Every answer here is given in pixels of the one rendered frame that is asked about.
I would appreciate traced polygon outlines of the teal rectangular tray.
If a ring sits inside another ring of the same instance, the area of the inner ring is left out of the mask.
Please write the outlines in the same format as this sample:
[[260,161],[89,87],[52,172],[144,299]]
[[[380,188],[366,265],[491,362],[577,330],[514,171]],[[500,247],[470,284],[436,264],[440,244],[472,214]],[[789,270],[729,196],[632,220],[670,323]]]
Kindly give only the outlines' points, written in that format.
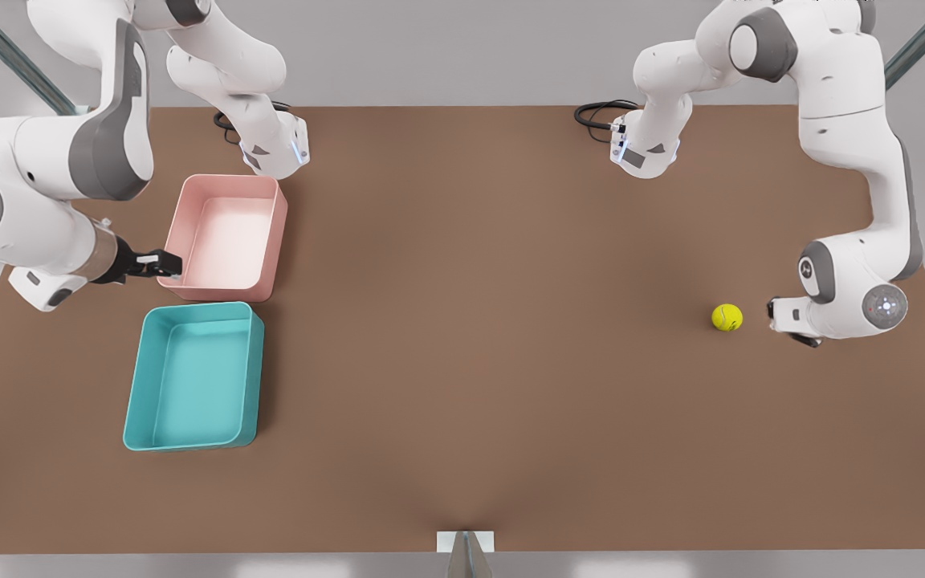
[[264,322],[243,301],[148,311],[126,409],[126,449],[236,449],[252,443],[264,338]]

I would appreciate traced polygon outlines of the silver frame post with foot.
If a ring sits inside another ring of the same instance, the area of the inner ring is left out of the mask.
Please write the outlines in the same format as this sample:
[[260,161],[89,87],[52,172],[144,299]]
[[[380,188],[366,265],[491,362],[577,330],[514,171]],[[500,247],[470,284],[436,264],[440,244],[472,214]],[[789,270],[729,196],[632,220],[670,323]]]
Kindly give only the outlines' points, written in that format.
[[437,553],[449,556],[446,578],[493,578],[487,553],[495,552],[494,531],[437,531]]

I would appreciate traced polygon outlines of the pink rectangular tray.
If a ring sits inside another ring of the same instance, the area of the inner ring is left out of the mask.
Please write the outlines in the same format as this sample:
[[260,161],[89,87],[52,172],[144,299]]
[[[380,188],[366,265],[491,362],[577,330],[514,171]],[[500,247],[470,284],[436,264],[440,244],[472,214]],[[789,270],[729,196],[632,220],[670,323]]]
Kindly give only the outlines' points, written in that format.
[[165,251],[182,258],[162,287],[187,301],[261,303],[273,292],[287,200],[267,176],[195,174],[184,180]]

